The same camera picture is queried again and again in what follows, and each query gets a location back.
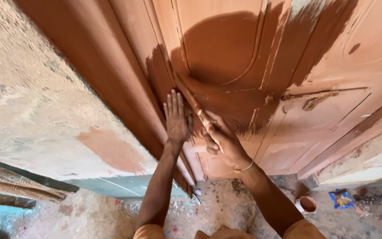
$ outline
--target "paint tin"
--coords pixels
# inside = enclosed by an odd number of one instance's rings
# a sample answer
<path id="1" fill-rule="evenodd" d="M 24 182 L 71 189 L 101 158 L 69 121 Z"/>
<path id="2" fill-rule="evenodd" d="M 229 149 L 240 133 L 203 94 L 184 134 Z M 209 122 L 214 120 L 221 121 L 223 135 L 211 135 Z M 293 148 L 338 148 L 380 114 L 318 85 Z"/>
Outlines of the paint tin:
<path id="1" fill-rule="evenodd" d="M 297 199 L 294 205 L 303 214 L 313 213 L 316 211 L 315 200 L 308 196 L 303 196 Z"/>

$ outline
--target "plastered wall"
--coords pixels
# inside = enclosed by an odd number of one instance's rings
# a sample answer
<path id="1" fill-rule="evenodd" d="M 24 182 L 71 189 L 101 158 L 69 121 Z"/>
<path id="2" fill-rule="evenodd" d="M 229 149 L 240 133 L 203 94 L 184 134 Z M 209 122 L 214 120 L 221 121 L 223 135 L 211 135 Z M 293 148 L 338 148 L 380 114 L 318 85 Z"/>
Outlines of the plastered wall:
<path id="1" fill-rule="evenodd" d="M 0 0 L 0 161 L 57 180 L 152 174 L 154 158 L 10 0 Z"/>

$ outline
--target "floor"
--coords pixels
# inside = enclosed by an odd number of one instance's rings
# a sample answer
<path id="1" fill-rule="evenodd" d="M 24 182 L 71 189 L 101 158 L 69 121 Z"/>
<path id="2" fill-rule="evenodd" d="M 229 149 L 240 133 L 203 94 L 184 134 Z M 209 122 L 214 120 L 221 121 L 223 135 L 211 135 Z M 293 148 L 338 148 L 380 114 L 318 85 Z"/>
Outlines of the floor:
<path id="1" fill-rule="evenodd" d="M 291 199 L 305 193 L 292 176 L 271 179 Z M 201 195 L 172 201 L 164 231 L 167 238 L 194 238 L 197 230 L 210 235 L 222 225 L 247 231 L 257 238 L 279 236 L 263 219 L 240 180 L 199 183 Z M 317 211 L 305 215 L 329 239 L 382 239 L 382 214 L 360 216 L 355 209 L 336 210 L 327 191 L 311 192 Z M 115 199 L 81 189 L 60 204 L 41 203 L 28 214 L 0 215 L 0 239 L 102 238 L 129 239 L 135 228 L 139 204 L 115 204 Z M 178 228 L 174 234 L 171 229 Z"/>

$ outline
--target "brown paint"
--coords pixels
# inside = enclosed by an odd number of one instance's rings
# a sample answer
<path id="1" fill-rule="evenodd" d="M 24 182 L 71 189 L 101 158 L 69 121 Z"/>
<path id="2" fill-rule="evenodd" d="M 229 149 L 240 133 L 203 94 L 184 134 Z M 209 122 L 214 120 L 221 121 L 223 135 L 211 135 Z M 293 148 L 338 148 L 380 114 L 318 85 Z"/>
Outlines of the brown paint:
<path id="1" fill-rule="evenodd" d="M 250 129 L 251 133 L 257 134 L 268 125 L 278 105 L 279 96 L 288 84 L 287 79 L 280 79 L 282 88 L 273 84 L 273 92 L 258 89 L 262 85 L 274 38 L 278 37 L 282 6 L 279 4 L 271 8 L 269 4 L 266 14 L 260 16 L 250 12 L 237 12 L 205 19 L 184 33 L 184 48 L 176 48 L 171 54 L 173 70 L 184 77 L 185 84 L 197 96 L 204 109 L 222 115 L 240 134 L 246 134 Z M 263 31 L 258 29 L 258 21 L 261 21 L 260 27 Z M 161 69 L 157 66 L 163 62 L 157 48 L 146 61 L 147 69 L 151 78 L 160 79 L 152 88 L 156 89 L 159 100 L 165 102 L 171 83 L 164 70 L 156 70 Z M 255 60 L 252 63 L 253 51 Z M 225 84 L 242 72 L 247 73 L 238 80 Z M 270 99 L 268 104 L 265 104 L 266 99 Z M 257 114 L 252 120 L 255 109 L 263 113 Z M 194 117 L 194 133 L 199 135 L 202 124 L 196 115 Z"/>
<path id="2" fill-rule="evenodd" d="M 60 205 L 59 212 L 64 214 L 65 216 L 71 216 L 73 212 L 72 205 Z"/>
<path id="3" fill-rule="evenodd" d="M 189 29 L 183 38 L 183 50 L 190 75 L 211 85 L 226 84 L 239 76 L 257 47 L 258 19 L 251 12 L 222 14 Z"/>
<path id="4" fill-rule="evenodd" d="M 355 52 L 355 51 L 359 48 L 359 46 L 360 46 L 360 43 L 354 45 L 354 46 L 350 49 L 350 51 L 349 51 L 348 54 L 350 55 L 350 54 L 352 54 L 353 52 Z"/>
<path id="5" fill-rule="evenodd" d="M 303 83 L 313 67 L 343 33 L 357 3 L 358 0 L 337 0 L 322 9 L 289 86 L 300 86 Z"/>
<path id="6" fill-rule="evenodd" d="M 117 137 L 114 131 L 90 129 L 89 132 L 81 132 L 77 139 L 111 167 L 135 175 L 145 174 L 141 166 L 144 157 L 126 141 Z"/>
<path id="7" fill-rule="evenodd" d="M 311 197 L 303 196 L 300 198 L 300 206 L 305 209 L 306 212 L 313 213 L 316 211 L 316 203 Z"/>
<path id="8" fill-rule="evenodd" d="M 160 108 L 162 103 L 166 102 L 166 96 L 170 93 L 173 85 L 170 81 L 169 69 L 166 66 L 162 52 L 164 51 L 163 45 L 158 45 L 153 49 L 151 57 L 146 59 L 146 68 L 148 72 L 148 82 L 150 87 L 156 95 L 157 103 Z"/>

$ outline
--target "wrist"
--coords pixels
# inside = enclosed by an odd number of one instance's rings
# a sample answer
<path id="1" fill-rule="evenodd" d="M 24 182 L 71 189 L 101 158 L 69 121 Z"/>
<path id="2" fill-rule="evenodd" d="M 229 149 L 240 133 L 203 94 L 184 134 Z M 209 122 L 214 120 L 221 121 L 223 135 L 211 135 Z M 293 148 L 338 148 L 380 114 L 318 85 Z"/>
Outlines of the wrist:
<path id="1" fill-rule="evenodd" d="M 249 156 L 243 156 L 236 160 L 236 167 L 234 169 L 242 170 L 250 166 L 252 159 Z"/>
<path id="2" fill-rule="evenodd" d="M 172 147 L 181 149 L 184 142 L 181 142 L 178 139 L 173 139 L 169 137 L 167 138 L 166 144 L 171 144 Z"/>

